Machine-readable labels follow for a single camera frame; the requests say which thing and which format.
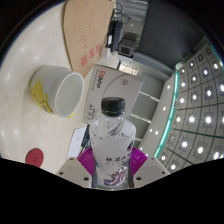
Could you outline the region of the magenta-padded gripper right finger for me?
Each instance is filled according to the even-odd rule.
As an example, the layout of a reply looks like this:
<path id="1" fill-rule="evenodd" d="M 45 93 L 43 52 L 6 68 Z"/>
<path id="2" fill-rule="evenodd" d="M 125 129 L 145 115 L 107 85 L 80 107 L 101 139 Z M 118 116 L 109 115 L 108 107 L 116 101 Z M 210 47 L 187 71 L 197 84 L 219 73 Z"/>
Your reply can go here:
<path id="1" fill-rule="evenodd" d="M 169 171 L 156 157 L 147 157 L 142 151 L 133 148 L 128 171 L 130 188 L 140 188 L 169 175 Z"/>

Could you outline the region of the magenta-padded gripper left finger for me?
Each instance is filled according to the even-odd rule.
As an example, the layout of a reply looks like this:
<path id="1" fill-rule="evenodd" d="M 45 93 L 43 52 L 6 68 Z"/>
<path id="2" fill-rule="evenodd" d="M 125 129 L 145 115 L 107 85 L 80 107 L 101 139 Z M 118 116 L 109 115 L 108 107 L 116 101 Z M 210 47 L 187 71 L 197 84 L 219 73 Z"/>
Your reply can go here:
<path id="1" fill-rule="evenodd" d="M 91 188 L 94 173 L 95 160 L 89 147 L 78 157 L 69 157 L 56 175 L 81 187 Z"/>

